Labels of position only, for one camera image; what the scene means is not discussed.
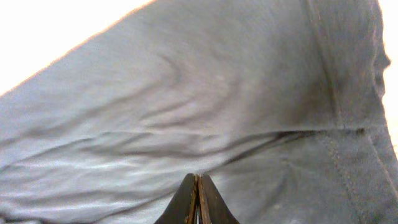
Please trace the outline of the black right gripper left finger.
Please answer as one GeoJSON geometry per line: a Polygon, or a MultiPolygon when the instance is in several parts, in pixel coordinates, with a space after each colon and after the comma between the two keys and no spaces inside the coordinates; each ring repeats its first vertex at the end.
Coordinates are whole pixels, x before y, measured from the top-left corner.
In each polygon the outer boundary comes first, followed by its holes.
{"type": "Polygon", "coordinates": [[[198,175],[187,174],[155,224],[196,224],[198,175]]]}

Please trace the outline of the black t-shirt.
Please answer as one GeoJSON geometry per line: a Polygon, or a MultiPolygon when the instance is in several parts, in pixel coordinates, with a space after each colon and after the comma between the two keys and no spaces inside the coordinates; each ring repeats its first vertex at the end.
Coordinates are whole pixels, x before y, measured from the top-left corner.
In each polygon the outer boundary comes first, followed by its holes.
{"type": "Polygon", "coordinates": [[[396,223],[377,1],[155,1],[1,97],[2,223],[396,223]]]}

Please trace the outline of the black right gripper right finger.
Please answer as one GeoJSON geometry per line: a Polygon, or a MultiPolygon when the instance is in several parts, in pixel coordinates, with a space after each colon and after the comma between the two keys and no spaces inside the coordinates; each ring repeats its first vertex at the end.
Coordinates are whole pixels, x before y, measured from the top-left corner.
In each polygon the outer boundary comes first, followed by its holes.
{"type": "Polygon", "coordinates": [[[198,179],[199,224],[239,224],[209,175],[198,179]]]}

